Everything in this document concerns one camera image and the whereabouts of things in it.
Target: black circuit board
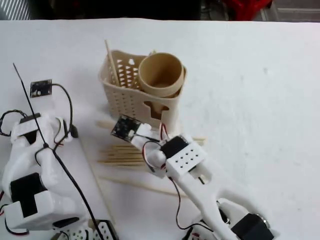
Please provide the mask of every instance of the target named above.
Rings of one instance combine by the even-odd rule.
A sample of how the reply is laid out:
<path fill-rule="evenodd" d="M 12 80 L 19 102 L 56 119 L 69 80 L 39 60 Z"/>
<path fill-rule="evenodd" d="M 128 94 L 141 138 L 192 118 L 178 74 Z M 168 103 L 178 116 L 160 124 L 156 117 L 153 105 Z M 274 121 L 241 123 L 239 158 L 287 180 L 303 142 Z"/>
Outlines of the black circuit board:
<path fill-rule="evenodd" d="M 51 94 L 52 79 L 31 82 L 30 98 L 42 97 Z"/>
<path fill-rule="evenodd" d="M 116 122 L 111 135 L 130 143 L 134 137 L 133 135 L 129 136 L 130 131 L 132 130 L 134 133 L 136 133 L 140 124 L 141 122 L 137 119 L 126 115 L 121 115 L 119 120 Z"/>

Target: beige basket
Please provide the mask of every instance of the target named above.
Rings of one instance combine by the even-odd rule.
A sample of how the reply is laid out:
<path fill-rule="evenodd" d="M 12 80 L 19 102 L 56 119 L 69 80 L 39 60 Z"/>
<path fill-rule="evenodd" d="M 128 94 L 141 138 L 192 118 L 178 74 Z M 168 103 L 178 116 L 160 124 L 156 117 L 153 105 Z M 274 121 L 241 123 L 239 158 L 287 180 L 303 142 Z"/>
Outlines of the beige basket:
<path fill-rule="evenodd" d="M 140 90 L 138 68 L 146 56 L 132 55 L 118 50 L 112 50 L 109 53 L 112 54 L 120 86 L 117 86 L 117 79 L 108 56 L 100 69 L 99 79 L 103 83 L 111 115 L 114 118 L 127 115 L 155 128 L 158 128 L 162 122 L 169 132 L 174 131 L 182 88 L 175 97 L 171 98 L 156 97 L 145 93 Z M 186 74 L 187 71 L 184 68 L 184 79 Z M 152 103 L 163 105 L 161 114 L 153 110 Z"/>

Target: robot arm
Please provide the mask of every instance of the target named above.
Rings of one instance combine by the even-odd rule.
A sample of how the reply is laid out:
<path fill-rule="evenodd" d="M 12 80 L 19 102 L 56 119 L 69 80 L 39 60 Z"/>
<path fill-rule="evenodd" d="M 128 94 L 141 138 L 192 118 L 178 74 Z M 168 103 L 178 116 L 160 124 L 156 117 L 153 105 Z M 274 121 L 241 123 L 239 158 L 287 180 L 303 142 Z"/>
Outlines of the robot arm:
<path fill-rule="evenodd" d="M 275 238 L 276 234 L 269 230 L 268 222 L 262 217 L 261 207 L 215 161 L 209 159 L 190 136 L 181 134 L 159 142 L 152 141 L 157 140 L 159 134 L 153 132 L 150 125 L 127 116 L 120 117 L 111 134 L 142 150 L 152 174 L 169 177 L 185 192 L 212 230 L 211 239 Z M 221 211 L 229 219 L 228 223 L 223 220 Z"/>

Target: white surface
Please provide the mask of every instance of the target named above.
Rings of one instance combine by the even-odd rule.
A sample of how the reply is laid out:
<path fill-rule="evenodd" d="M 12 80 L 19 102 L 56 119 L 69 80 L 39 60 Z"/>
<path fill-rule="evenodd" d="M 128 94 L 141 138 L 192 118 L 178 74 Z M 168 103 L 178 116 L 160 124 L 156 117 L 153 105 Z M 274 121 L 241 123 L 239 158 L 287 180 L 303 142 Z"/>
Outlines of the white surface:
<path fill-rule="evenodd" d="M 106 118 L 106 97 L 97 77 L 106 55 L 103 40 L 132 54 L 155 49 L 176 55 L 188 69 L 179 104 L 184 130 L 208 137 L 208 155 L 269 209 L 267 218 L 281 233 L 280 240 L 318 238 L 319 24 L 0 21 L 0 32 L 6 36 L 0 38 L 0 112 L 28 111 L 12 62 L 26 85 L 48 78 L 62 83 L 70 92 L 74 121 L 92 161 L 100 158 L 98 149 L 111 143 L 109 132 L 94 125 Z M 56 101 L 67 115 L 67 99 Z M 79 146 L 77 141 L 70 144 Z M 2 165 L 9 151 L 8 139 L 1 137 Z M 94 186 L 83 157 L 65 162 L 83 185 Z M 173 188 L 147 173 L 99 170 Z M 176 197 L 110 182 L 101 188 L 121 239 L 180 239 L 184 234 L 175 226 Z M 90 195 L 90 201 L 104 208 L 98 196 Z M 184 199 L 181 224 L 189 224 L 196 213 Z"/>

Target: red object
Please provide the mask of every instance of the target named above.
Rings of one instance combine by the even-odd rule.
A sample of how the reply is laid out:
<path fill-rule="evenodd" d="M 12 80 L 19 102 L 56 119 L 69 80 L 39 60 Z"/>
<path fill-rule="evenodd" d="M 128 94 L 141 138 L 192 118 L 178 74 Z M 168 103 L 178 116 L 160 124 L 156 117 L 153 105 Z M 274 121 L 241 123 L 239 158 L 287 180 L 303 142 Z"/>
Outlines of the red object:
<path fill-rule="evenodd" d="M 236 21 L 251 21 L 258 11 L 272 4 L 272 0 L 223 0 L 235 11 Z"/>

